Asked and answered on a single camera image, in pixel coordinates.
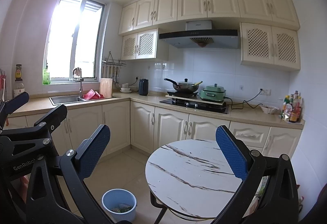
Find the backsplash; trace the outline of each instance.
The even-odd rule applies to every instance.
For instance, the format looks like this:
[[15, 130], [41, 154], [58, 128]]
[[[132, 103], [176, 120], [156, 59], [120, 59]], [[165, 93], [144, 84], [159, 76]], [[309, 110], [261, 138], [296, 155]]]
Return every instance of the backsplash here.
[[271, 89], [270, 96], [259, 95], [255, 103], [278, 107], [278, 99], [288, 94], [289, 72], [274, 69], [242, 66], [241, 50], [237, 49], [177, 49], [169, 46], [168, 62], [128, 61], [129, 83], [136, 77], [149, 79], [149, 90], [173, 90], [165, 81], [203, 81], [199, 90], [217, 83], [226, 89], [226, 96], [236, 100], [249, 100], [259, 93], [259, 88]]

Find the cutting board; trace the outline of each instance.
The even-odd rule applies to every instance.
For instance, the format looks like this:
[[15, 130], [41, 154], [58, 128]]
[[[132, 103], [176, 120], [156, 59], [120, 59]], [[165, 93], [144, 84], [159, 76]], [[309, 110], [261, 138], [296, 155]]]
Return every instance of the cutting board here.
[[112, 98], [112, 79], [100, 79], [100, 94], [102, 94], [104, 98]]

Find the black kettle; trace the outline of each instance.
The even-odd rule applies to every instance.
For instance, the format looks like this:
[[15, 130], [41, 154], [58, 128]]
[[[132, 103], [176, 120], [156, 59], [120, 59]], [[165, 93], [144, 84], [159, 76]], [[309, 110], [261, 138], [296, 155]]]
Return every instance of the black kettle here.
[[139, 82], [139, 94], [142, 96], [148, 95], [149, 92], [149, 80], [148, 79], [140, 79]]

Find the countertop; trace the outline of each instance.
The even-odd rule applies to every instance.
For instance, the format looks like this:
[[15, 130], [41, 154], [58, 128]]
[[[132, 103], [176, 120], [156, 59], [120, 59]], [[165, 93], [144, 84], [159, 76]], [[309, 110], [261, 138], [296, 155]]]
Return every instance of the countertop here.
[[[149, 93], [147, 96], [141, 96], [138, 93], [121, 93], [114, 92], [114, 98], [110, 99], [101, 99], [87, 102], [76, 102], [66, 104], [68, 110], [89, 107], [89, 106], [97, 106], [103, 104], [116, 103], [121, 101], [135, 101], [148, 105], [153, 105], [156, 107], [161, 107], [169, 110], [177, 110], [180, 112], [200, 115], [210, 118], [229, 120], [234, 122], [255, 124], [255, 125], [265, 125], [265, 126], [275, 126], [275, 127], [283, 127], [283, 128], [294, 128], [294, 129], [303, 129], [305, 121], [302, 120], [301, 123], [287, 123], [279, 118], [278, 115], [269, 115], [262, 112], [261, 109], [251, 109], [244, 107], [242, 110], [231, 110], [229, 109], [228, 114], [221, 113], [213, 113], [205, 110], [196, 110], [190, 109], [182, 106], [169, 105], [160, 103], [161, 100], [168, 99], [164, 95], [151, 94]], [[49, 112], [49, 110], [53, 109], [55, 106], [52, 105], [50, 99], [48, 97], [45, 98], [35, 98], [30, 99], [29, 102], [15, 111], [13, 114], [8, 117], [17, 117], [24, 115], [35, 115], [35, 114], [45, 114]]]

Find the wall outlet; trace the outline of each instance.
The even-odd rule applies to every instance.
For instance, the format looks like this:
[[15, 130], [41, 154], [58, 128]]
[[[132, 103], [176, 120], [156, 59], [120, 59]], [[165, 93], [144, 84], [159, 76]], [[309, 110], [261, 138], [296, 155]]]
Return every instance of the wall outlet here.
[[259, 88], [258, 92], [260, 92], [260, 89], [262, 89], [260, 95], [265, 95], [265, 96], [270, 96], [271, 95], [271, 89]]

